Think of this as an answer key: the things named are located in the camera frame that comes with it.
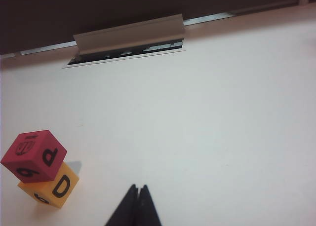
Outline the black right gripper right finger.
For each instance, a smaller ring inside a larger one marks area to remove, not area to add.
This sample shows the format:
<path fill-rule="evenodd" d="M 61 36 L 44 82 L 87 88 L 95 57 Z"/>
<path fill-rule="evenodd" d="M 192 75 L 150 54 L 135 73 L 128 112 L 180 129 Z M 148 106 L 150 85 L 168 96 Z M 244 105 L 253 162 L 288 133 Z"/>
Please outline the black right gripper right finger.
<path fill-rule="evenodd" d="M 135 214 L 136 226 L 162 226 L 147 185 L 140 190 Z"/>

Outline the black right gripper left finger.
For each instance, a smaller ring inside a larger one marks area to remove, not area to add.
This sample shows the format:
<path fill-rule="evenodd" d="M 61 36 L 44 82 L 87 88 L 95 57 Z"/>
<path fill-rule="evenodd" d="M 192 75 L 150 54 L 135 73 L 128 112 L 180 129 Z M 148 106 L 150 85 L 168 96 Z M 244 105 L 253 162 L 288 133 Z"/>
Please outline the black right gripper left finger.
<path fill-rule="evenodd" d="M 105 225 L 132 226 L 134 221 L 137 197 L 138 188 L 135 184 L 132 184 Z"/>

